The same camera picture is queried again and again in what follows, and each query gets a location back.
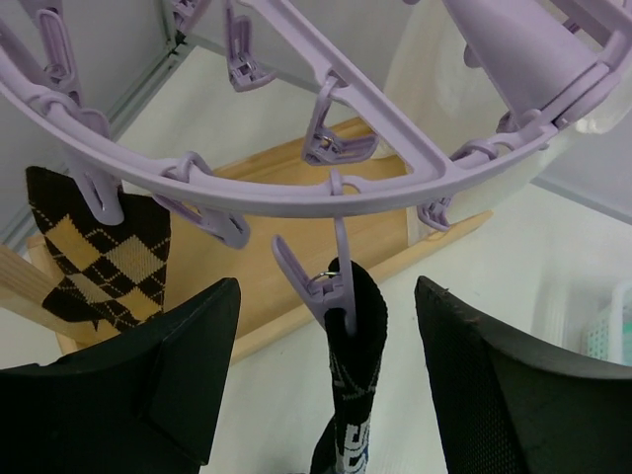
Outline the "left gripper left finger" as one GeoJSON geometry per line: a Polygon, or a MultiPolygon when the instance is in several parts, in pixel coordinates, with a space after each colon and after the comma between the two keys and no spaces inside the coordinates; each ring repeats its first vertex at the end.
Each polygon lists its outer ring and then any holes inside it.
{"type": "Polygon", "coordinates": [[[241,303],[219,280],[131,330],[1,373],[5,473],[197,473],[210,458],[241,303]]]}

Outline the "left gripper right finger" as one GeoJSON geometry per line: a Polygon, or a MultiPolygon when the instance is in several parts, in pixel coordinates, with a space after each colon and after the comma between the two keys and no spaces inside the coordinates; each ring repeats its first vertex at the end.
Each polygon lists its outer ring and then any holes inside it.
{"type": "Polygon", "coordinates": [[[414,294],[448,472],[630,472],[630,367],[546,343],[426,276],[414,294]]]}

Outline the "black tan argyle sock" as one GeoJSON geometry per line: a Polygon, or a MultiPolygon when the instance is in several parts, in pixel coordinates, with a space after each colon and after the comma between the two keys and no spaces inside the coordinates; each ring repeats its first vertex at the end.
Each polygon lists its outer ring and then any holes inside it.
{"type": "Polygon", "coordinates": [[[66,322],[124,332],[164,311],[169,212],[151,197],[119,193],[123,221],[105,225],[75,182],[46,168],[26,171],[29,204],[63,274],[44,309],[66,322]]]}

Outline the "black blue sock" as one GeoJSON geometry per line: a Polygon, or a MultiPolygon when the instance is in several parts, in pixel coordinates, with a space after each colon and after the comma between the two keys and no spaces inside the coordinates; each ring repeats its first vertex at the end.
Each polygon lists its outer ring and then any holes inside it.
{"type": "Polygon", "coordinates": [[[370,418],[387,339],[388,310],[378,285],[352,263],[356,334],[345,329],[344,311],[325,314],[334,414],[317,441],[309,471],[363,473],[369,456],[370,418]]]}

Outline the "purple round clip hanger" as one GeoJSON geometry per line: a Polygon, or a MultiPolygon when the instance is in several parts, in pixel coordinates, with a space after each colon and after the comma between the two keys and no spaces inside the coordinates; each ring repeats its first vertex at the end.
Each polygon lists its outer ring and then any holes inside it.
{"type": "MultiPolygon", "coordinates": [[[[299,10],[320,27],[438,146],[449,151],[485,133],[501,101],[459,58],[456,29],[436,1],[321,1],[299,10]]],[[[258,58],[280,77],[246,94],[231,91],[219,57],[219,5],[197,27],[201,42],[148,102],[129,103],[166,52],[155,1],[67,1],[64,17],[86,103],[105,114],[121,142],[149,157],[194,150],[214,165],[296,138],[314,93],[306,66],[262,21],[258,58]],[[129,108],[125,118],[122,110],[129,108]]],[[[424,270],[483,310],[536,327],[546,317],[589,320],[631,275],[631,91],[561,138],[551,152],[457,197],[458,219],[493,208],[492,221],[424,270]]]]}

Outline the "white plastic basket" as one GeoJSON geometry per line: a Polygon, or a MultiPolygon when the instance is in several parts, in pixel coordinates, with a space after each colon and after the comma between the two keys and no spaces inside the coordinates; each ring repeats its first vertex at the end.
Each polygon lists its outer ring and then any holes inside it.
{"type": "Polygon", "coordinates": [[[554,346],[595,359],[631,365],[631,279],[618,282],[601,306],[573,314],[554,302],[533,316],[531,334],[554,346]]]}

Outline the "wooden clothes rack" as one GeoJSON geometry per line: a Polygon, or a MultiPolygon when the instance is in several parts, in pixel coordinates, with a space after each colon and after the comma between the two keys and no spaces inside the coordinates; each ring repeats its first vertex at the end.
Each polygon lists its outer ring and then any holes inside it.
{"type": "MultiPolygon", "coordinates": [[[[186,205],[162,202],[171,217],[164,311],[178,307],[221,279],[241,288],[233,360],[240,360],[303,326],[308,292],[313,302],[327,295],[307,271],[333,255],[339,241],[324,234],[325,220],[336,215],[329,183],[283,186],[280,176],[298,166],[297,144],[288,142],[225,168],[221,177],[238,196],[238,205],[259,217],[253,229],[239,224],[228,207],[212,209],[208,231],[186,205]]],[[[1,252],[1,305],[57,333],[65,353],[111,339],[123,332],[66,322],[44,309],[45,298],[63,278],[43,236],[37,239],[40,263],[28,263],[9,249],[1,252]]]]}

